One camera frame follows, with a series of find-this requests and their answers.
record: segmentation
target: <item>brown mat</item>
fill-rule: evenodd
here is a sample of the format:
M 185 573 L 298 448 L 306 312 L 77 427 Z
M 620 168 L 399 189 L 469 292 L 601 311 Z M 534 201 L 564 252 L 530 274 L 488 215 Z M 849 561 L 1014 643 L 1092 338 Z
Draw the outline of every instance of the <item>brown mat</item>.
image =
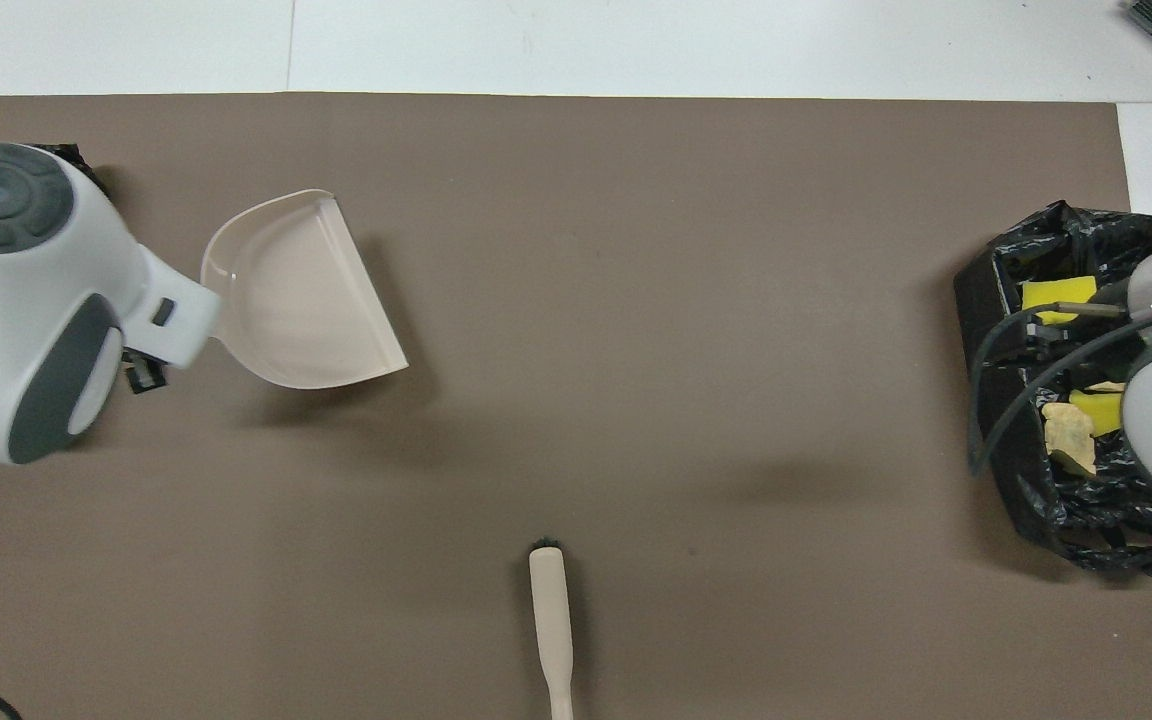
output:
M 1108 105 L 265 94 L 0 99 L 195 274 L 328 188 L 402 373 L 217 343 L 0 468 L 28 720 L 548 715 L 525 553 L 573 567 L 576 717 L 1152 717 L 1152 579 L 1029 547 L 963 460 L 950 276 L 1126 209 Z

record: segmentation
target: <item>brush handle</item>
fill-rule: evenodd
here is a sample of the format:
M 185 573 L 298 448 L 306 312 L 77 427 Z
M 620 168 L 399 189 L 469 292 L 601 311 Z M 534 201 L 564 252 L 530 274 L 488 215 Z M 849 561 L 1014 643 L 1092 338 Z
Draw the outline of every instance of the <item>brush handle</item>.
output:
M 573 720 L 573 622 L 567 606 L 563 552 L 540 547 L 526 558 L 531 566 L 531 607 L 536 614 L 536 646 L 540 669 L 550 684 L 553 720 Z

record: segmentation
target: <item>dustpan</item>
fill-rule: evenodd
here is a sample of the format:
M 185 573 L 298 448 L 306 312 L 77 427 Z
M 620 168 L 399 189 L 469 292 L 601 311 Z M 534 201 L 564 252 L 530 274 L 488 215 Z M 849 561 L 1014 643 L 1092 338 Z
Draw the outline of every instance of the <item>dustpan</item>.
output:
M 328 388 L 407 366 L 331 192 L 230 219 L 207 243 L 200 281 L 221 300 L 215 338 L 266 381 Z

